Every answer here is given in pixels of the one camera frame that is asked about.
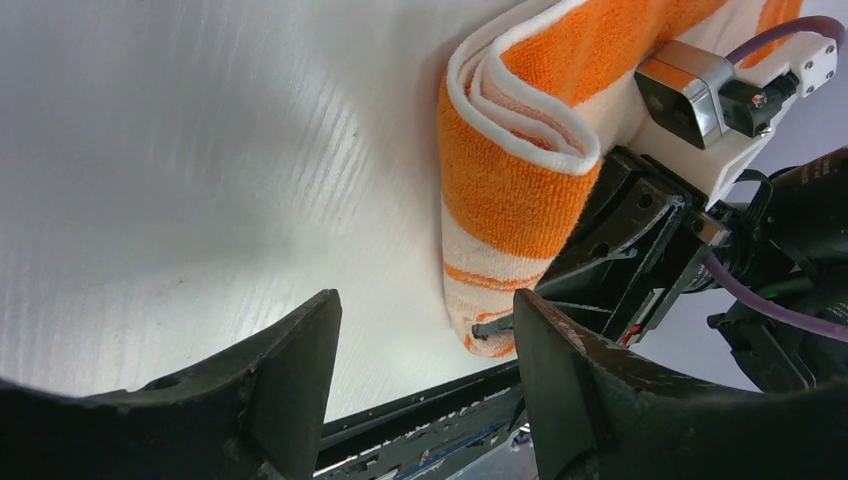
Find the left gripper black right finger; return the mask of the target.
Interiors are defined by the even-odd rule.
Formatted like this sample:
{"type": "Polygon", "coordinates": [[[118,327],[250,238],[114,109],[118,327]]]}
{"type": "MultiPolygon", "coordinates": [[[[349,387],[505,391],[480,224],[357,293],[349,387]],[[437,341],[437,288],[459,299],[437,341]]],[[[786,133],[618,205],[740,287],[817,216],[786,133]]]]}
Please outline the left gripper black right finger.
{"type": "Polygon", "coordinates": [[[515,294],[514,322],[540,478],[719,476],[753,455],[752,393],[653,363],[530,290],[515,294]]]}

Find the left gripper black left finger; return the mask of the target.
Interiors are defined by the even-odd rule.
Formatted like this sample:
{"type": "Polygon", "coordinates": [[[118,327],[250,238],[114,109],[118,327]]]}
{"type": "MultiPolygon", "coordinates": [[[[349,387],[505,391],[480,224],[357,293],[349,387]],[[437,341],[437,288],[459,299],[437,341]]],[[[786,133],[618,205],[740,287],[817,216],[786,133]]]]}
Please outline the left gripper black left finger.
{"type": "Polygon", "coordinates": [[[116,420],[117,479],[309,479],[342,319],[322,290],[261,330],[136,391],[94,396],[116,420]]]}

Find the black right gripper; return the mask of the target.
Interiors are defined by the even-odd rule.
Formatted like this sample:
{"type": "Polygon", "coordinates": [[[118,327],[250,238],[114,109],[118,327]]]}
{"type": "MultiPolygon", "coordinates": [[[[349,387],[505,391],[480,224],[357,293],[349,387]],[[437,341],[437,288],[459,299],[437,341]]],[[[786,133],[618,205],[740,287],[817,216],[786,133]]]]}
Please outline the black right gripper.
{"type": "MultiPolygon", "coordinates": [[[[657,160],[617,146],[572,238],[536,292],[572,320],[618,344],[638,342],[662,320],[730,236],[706,196],[657,160]]],[[[512,315],[476,320],[475,340],[510,339],[512,315]]]]}

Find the orange and cream cloth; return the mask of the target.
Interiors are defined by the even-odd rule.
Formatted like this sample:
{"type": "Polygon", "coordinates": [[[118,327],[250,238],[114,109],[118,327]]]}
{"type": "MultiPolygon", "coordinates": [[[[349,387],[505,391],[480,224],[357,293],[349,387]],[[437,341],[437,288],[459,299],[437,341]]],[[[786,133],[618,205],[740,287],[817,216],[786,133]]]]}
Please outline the orange and cream cloth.
{"type": "Polygon", "coordinates": [[[645,119],[633,73],[682,40],[726,54],[800,15],[798,1],[525,1],[451,54],[437,108],[444,292],[464,347],[513,310],[574,234],[602,156],[645,119]]]}

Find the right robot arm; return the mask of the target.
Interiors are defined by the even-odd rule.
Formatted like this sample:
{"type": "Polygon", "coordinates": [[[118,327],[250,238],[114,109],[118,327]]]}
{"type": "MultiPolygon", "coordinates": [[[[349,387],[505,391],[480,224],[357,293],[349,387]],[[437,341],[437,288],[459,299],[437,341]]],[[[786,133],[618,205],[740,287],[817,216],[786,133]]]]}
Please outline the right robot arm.
{"type": "Polygon", "coordinates": [[[785,309],[847,321],[847,152],[838,149],[766,175],[749,204],[709,204],[658,160],[618,146],[568,245],[536,292],[620,345],[642,340],[676,300],[718,287],[712,253],[729,274],[785,309]]]}

